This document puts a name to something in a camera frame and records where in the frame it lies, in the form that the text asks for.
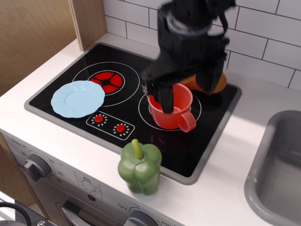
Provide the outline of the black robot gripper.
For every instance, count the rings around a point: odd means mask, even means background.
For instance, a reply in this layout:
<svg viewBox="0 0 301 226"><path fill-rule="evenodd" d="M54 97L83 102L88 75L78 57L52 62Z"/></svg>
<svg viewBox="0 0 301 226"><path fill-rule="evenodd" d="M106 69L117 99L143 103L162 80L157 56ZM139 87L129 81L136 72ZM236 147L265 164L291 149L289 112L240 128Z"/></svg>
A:
<svg viewBox="0 0 301 226"><path fill-rule="evenodd" d="M192 75L207 95L225 88L228 22L224 9L159 9L158 58L141 73L146 94L164 113L174 109L173 84Z"/></svg>

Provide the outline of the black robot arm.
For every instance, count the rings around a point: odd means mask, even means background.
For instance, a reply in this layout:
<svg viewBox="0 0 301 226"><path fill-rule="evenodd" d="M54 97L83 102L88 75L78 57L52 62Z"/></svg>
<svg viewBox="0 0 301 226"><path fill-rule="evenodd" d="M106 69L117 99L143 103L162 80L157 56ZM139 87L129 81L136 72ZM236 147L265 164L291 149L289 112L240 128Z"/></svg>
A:
<svg viewBox="0 0 301 226"><path fill-rule="evenodd" d="M224 33L228 29L225 11L235 5L234 0L173 0L158 10L160 54L141 79L144 92L160 103L164 113L173 111L173 84L192 75L206 94L216 89L230 42ZM209 35L217 18L224 32Z"/></svg>

